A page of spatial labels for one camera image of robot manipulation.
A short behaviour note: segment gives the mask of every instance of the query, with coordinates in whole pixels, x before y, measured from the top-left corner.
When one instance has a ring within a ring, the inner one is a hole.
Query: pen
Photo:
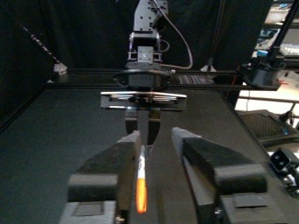
[[[137,211],[143,214],[147,209],[147,189],[146,189],[146,148],[141,149],[137,191],[135,191]]]

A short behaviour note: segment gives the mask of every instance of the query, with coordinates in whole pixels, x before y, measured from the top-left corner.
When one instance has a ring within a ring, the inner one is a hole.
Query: wire
[[[59,61],[59,59],[55,57],[55,55],[52,54],[51,50],[48,49],[48,47],[44,45],[44,43],[38,39],[38,37],[34,35],[34,33],[24,27],[23,23],[20,22],[20,20],[16,18],[16,16],[11,13],[11,11],[0,4],[0,7],[3,8],[4,12],[7,13],[7,15],[12,18],[12,20],[16,22],[16,24],[20,26],[20,28],[24,30],[24,32],[30,35],[32,41],[35,41],[35,43],[39,45],[39,47],[48,53],[48,55],[51,56],[51,58],[55,60],[55,62],[58,64],[60,64],[62,62]]]
[[[179,31],[178,28],[175,27],[175,25],[174,25],[171,19],[170,19],[170,18],[167,17],[167,15],[165,14],[165,11],[162,10],[159,3],[157,2],[157,0],[153,0],[153,1],[154,1],[154,4],[155,4],[158,10],[159,10],[161,13],[163,14],[163,17],[165,17],[165,19],[167,20],[169,24],[173,26],[173,28],[175,29],[177,33],[179,34],[179,36],[181,36],[181,38],[182,38],[182,41],[183,41],[183,43],[185,43],[185,45],[186,45],[186,47],[187,47],[187,52],[189,52],[189,55],[190,55],[190,65],[189,65],[189,66],[174,66],[174,65],[166,65],[166,64],[162,64],[162,67],[173,67],[173,68],[178,68],[178,69],[183,69],[183,70],[190,70],[190,69],[193,68],[193,51],[191,51],[190,45],[189,45],[189,43],[187,43],[187,41],[186,41],[186,39],[185,39],[185,37],[183,37],[181,31]]]
[[[167,47],[166,47],[161,52],[162,52],[162,53],[166,53],[166,52],[169,52],[169,50],[170,50],[170,48],[171,48],[171,45],[170,45],[170,43],[169,43],[166,40],[163,40],[163,39],[162,39],[162,42],[166,43]]]

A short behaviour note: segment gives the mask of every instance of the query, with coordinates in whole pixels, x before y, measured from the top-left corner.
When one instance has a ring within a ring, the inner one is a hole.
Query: black pole
[[[285,23],[283,23],[283,25],[281,27],[281,31],[277,35],[275,42],[270,47],[270,51],[269,51],[269,55],[267,55],[270,61],[275,61],[277,55],[279,54],[281,45],[285,41],[286,34],[287,34],[289,29],[290,29],[290,26],[291,26],[291,24],[295,20],[295,14],[298,12],[298,8],[299,8],[299,0],[294,0],[293,7],[291,7],[291,10],[289,11],[289,13],[286,15]]]

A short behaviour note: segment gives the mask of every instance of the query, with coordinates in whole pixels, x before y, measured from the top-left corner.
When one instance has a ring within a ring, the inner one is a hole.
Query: black backdrop
[[[0,0],[24,26],[71,68],[123,68],[137,0]],[[234,70],[249,62],[271,0],[227,0],[215,68]],[[194,69],[209,58],[218,0],[170,1],[170,18],[194,54]],[[0,9],[0,126],[52,77],[52,59]],[[163,62],[187,65],[183,42],[167,27],[171,50]]]

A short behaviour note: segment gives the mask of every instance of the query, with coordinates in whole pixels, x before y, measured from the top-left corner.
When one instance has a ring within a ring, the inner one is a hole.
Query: marker
[[[146,147],[141,149],[137,190],[135,190],[137,211],[143,214],[147,209],[147,189],[146,189]]]

